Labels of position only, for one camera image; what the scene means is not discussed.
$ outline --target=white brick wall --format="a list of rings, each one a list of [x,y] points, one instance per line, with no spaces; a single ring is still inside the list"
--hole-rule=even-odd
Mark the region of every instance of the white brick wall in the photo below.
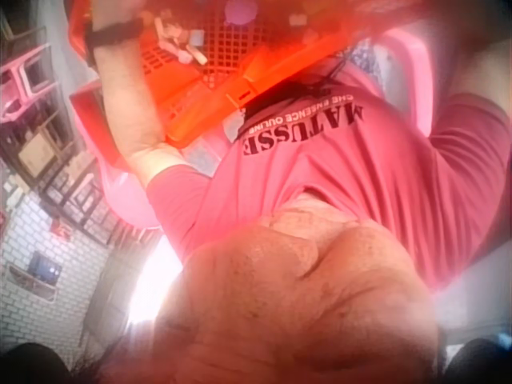
[[[0,348],[40,342],[71,365],[79,357],[82,322],[109,250],[75,230],[70,242],[50,233],[51,218],[28,194],[10,216],[2,240],[2,266],[26,269],[34,251],[62,265],[55,303],[48,303],[2,279],[0,285]]]

